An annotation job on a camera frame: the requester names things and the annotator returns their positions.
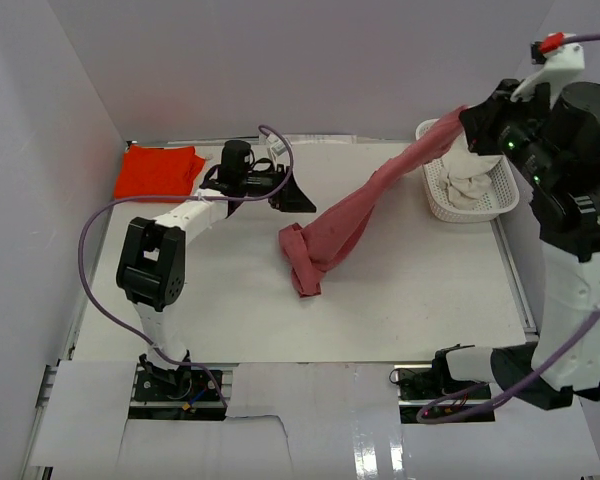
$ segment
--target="folded red cloth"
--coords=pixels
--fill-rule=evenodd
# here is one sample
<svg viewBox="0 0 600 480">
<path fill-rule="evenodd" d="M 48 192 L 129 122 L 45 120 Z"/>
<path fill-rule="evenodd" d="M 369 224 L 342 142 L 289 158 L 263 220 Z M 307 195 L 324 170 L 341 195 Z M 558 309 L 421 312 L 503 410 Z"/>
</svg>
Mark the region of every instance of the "folded red cloth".
<svg viewBox="0 0 600 480">
<path fill-rule="evenodd" d="M 189 195 L 193 181 L 203 167 L 204 158 L 196 155 L 194 147 L 143 148 L 131 145 L 122 160 L 113 197 Z"/>
<path fill-rule="evenodd" d="M 320 281 L 360 240 L 376 201 L 405 173 L 444 155 L 462 132 L 462 106 L 440 118 L 418 141 L 376 170 L 358 190 L 302 228 L 280 230 L 278 240 L 291 263 L 291 281 L 301 296 L 319 295 Z"/>
</svg>

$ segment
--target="robotic arm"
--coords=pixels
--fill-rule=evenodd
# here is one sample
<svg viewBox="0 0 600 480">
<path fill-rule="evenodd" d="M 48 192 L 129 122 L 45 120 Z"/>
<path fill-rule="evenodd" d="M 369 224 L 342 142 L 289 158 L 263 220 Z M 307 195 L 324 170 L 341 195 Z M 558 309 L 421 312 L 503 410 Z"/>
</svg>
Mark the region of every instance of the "robotic arm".
<svg viewBox="0 0 600 480">
<path fill-rule="evenodd" d="M 577 43 L 548 58 L 537 46 L 543 70 L 522 82 L 502 80 L 460 121 L 470 151 L 504 154 L 533 187 L 546 265 L 540 340 L 437 352 L 432 370 L 421 375 L 447 391 L 467 380 L 511 387 L 550 359 L 600 305 L 600 85 L 567 84 L 584 68 Z M 517 396 L 548 410 L 570 405 L 574 393 L 600 400 L 600 320 Z"/>
<path fill-rule="evenodd" d="M 200 201 L 186 201 L 151 220 L 137 217 L 130 222 L 116 283 L 133 303 L 144 333 L 167 357 L 189 360 L 189 352 L 172 318 L 173 309 L 169 308 L 184 288 L 187 245 L 214 223 L 231 216 L 242 204 L 240 199 L 261 197 L 280 187 L 289 173 L 287 168 L 275 166 L 268 158 L 255 161 L 250 144 L 229 140 L 222 149 L 221 163 L 209 170 L 193 195 Z M 293 174 L 269 197 L 269 204 L 281 212 L 316 211 Z M 174 370 L 155 348 L 142 355 L 140 363 L 163 390 L 179 390 L 184 369 Z"/>
</svg>

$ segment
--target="pink cloth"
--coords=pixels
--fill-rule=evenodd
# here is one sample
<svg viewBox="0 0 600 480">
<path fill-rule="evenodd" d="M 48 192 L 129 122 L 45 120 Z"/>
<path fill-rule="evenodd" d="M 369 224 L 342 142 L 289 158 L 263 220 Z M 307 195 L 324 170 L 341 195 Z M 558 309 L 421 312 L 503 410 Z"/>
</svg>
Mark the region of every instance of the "pink cloth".
<svg viewBox="0 0 600 480">
<path fill-rule="evenodd" d="M 405 173 L 444 155 L 462 132 L 462 106 L 438 120 L 425 135 L 376 170 L 358 190 L 302 228 L 297 223 L 278 233 L 291 262 L 291 281 L 301 296 L 320 295 L 320 281 L 356 246 L 376 201 Z"/>
</svg>

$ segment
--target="red cable connector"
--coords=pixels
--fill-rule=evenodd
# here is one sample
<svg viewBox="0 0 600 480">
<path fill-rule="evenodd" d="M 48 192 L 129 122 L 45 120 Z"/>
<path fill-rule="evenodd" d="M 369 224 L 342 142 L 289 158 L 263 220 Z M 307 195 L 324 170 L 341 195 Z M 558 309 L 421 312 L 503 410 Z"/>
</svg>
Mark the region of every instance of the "red cable connector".
<svg viewBox="0 0 600 480">
<path fill-rule="evenodd" d="M 540 53 L 549 53 L 562 45 L 562 41 L 564 40 L 564 33 L 554 33 L 553 35 L 549 35 L 544 41 L 540 44 L 538 50 Z"/>
</svg>

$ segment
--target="towel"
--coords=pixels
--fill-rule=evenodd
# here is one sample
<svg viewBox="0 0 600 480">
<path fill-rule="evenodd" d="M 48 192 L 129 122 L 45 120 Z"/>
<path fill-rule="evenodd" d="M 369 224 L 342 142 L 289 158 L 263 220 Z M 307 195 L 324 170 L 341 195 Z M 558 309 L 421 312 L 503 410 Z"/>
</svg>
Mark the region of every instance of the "towel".
<svg viewBox="0 0 600 480">
<path fill-rule="evenodd" d="M 425 135 L 376 170 L 358 190 L 302 228 L 280 230 L 282 253 L 291 263 L 291 282 L 301 296 L 319 295 L 320 281 L 351 253 L 367 227 L 376 201 L 405 173 L 440 158 L 462 132 L 459 107 L 440 118 Z"/>
<path fill-rule="evenodd" d="M 190 195 L 193 181 L 203 167 L 204 158 L 196 155 L 194 147 L 144 148 L 131 145 L 122 159 L 113 197 Z"/>
<path fill-rule="evenodd" d="M 480 157 L 466 150 L 452 149 L 443 157 L 438 185 L 446 190 L 449 202 L 460 210 L 471 210 L 491 186 L 487 175 L 500 161 L 497 155 Z"/>
</svg>

